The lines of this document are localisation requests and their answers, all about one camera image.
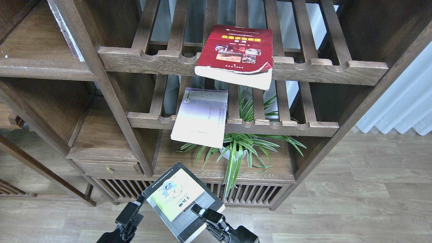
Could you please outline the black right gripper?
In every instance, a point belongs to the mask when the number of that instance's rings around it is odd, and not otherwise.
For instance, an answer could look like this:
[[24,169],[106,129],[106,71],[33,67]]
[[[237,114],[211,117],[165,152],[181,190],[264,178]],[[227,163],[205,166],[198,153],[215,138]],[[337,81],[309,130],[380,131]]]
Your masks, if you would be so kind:
[[206,229],[219,242],[225,243],[259,243],[256,234],[244,226],[233,229],[226,221],[225,216],[213,209],[205,209],[198,204],[194,204],[190,209],[207,224]]

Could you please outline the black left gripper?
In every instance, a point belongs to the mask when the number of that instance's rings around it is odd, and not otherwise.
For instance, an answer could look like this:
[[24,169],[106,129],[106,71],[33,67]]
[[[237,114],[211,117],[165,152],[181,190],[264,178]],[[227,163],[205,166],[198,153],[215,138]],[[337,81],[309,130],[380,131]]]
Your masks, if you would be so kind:
[[136,201],[129,202],[116,218],[117,227],[113,232],[106,232],[97,240],[97,243],[129,243],[135,236],[136,228],[143,219],[139,214],[140,207],[146,197],[140,195]]

